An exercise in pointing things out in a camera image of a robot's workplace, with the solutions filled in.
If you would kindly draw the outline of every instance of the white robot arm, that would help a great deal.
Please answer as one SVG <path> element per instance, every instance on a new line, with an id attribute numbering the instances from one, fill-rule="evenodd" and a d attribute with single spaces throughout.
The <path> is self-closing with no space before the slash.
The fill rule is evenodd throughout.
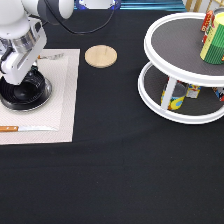
<path id="1" fill-rule="evenodd" d="M 74 0 L 48 0 L 57 18 L 68 19 Z M 6 82 L 19 85 L 47 42 L 39 16 L 57 24 L 45 0 L 0 0 L 0 69 Z"/>

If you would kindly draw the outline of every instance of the round wooden disc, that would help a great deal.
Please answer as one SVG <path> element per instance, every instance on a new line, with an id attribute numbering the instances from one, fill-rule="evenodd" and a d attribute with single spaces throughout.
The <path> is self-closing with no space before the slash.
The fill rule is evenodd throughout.
<path id="1" fill-rule="evenodd" d="M 117 52 L 108 46 L 98 45 L 89 48 L 85 54 L 86 62 L 96 68 L 106 68 L 117 60 Z"/>

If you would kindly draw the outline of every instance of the white turntable shelf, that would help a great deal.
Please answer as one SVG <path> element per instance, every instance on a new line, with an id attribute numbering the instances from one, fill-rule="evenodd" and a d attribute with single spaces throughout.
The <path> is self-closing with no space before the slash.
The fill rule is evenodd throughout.
<path id="1" fill-rule="evenodd" d="M 144 41 L 150 62 L 143 68 L 138 89 L 146 105 L 157 114 L 185 124 L 203 124 L 224 115 L 212 88 L 224 87 L 224 64 L 211 65 L 200 58 L 204 33 L 200 31 L 205 14 L 177 13 L 157 20 L 150 26 Z M 160 98 L 170 77 L 163 103 Z M 177 80 L 203 86 L 199 97 L 185 97 L 175 111 L 167 110 Z"/>

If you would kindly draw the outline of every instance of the white paper mat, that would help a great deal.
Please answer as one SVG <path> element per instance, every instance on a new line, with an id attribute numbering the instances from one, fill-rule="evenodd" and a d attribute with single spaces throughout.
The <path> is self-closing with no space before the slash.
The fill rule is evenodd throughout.
<path id="1" fill-rule="evenodd" d="M 0 144 L 71 142 L 80 50 L 45 49 L 41 56 L 65 53 L 58 60 L 41 59 L 41 73 L 50 80 L 52 96 L 42 107 L 29 112 L 14 112 L 0 104 L 0 125 L 50 126 L 58 131 L 0 133 Z"/>

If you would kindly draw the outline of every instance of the black table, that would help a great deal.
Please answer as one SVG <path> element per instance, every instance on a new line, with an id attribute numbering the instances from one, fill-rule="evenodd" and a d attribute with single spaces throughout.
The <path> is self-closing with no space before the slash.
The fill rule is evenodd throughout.
<path id="1" fill-rule="evenodd" d="M 174 123 L 138 94 L 145 34 L 170 13 L 116 11 L 86 36 L 45 27 L 46 48 L 81 49 L 73 142 L 0 147 L 1 224 L 223 223 L 224 119 Z M 66 24 L 89 30 L 109 14 L 75 11 Z M 98 44 L 117 51 L 113 66 L 85 62 Z"/>

